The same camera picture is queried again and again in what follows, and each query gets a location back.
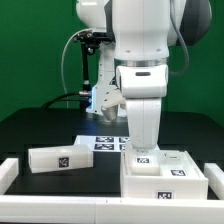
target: small white box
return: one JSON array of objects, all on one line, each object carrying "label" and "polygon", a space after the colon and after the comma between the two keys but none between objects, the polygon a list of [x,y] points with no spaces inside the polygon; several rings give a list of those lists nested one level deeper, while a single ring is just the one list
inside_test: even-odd
[{"label": "small white box", "polygon": [[32,173],[93,167],[93,152],[87,145],[29,149]]}]

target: green wall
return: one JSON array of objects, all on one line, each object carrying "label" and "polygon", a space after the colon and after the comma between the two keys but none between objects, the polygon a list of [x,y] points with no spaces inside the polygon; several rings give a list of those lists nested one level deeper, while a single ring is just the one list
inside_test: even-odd
[{"label": "green wall", "polygon": [[[20,108],[39,107],[63,94],[61,54],[68,38],[84,27],[76,16],[75,2],[0,0],[0,120]],[[207,114],[224,126],[224,1],[210,2],[211,29],[189,48],[188,72],[169,78],[163,108]],[[170,68],[181,69],[181,48],[171,48],[170,55]],[[65,60],[69,91],[81,88],[81,72],[80,46],[71,44]],[[90,58],[90,72],[94,83],[97,57]]]}]

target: black cable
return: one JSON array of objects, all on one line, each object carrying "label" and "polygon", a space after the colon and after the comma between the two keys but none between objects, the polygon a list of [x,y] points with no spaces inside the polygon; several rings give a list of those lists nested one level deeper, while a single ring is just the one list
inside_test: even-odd
[{"label": "black cable", "polygon": [[47,104],[44,104],[41,108],[43,109],[47,109],[49,108],[52,104],[54,103],[60,103],[60,102],[89,102],[88,99],[77,99],[77,100],[52,100],[52,101],[49,101]]},{"label": "black cable", "polygon": [[53,100],[50,100],[50,101],[46,102],[45,104],[43,104],[41,106],[41,108],[48,108],[52,104],[52,102],[59,101],[61,99],[67,98],[69,96],[79,96],[79,93],[70,92],[70,93],[63,94],[61,96],[58,96],[58,97],[54,98]]}]

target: white block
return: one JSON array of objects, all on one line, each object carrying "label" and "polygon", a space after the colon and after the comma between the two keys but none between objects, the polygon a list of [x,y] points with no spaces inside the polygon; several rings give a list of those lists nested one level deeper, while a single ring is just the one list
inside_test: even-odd
[{"label": "white block", "polygon": [[0,196],[0,222],[95,224],[95,198]]},{"label": "white block", "polygon": [[93,152],[87,145],[29,149],[32,173],[93,167]]},{"label": "white block", "polygon": [[0,195],[3,195],[19,174],[18,159],[6,159],[0,166]]},{"label": "white block", "polygon": [[216,163],[206,163],[205,176],[209,179],[209,186],[220,200],[224,200],[224,172]]},{"label": "white block", "polygon": [[207,200],[98,201],[97,224],[223,224],[224,203]]}]

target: white box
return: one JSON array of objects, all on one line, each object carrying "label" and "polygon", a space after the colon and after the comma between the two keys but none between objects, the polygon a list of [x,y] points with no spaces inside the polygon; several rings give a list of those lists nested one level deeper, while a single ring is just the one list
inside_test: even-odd
[{"label": "white box", "polygon": [[93,167],[93,152],[87,145],[29,149],[32,173]]},{"label": "white box", "polygon": [[[154,151],[150,153],[154,153],[158,160],[160,174],[157,176],[133,173],[126,164],[125,152],[121,152],[122,197],[207,199],[208,179],[202,174],[187,152]],[[166,155],[170,155],[170,153],[179,155],[179,159],[173,161],[166,158]]]}]

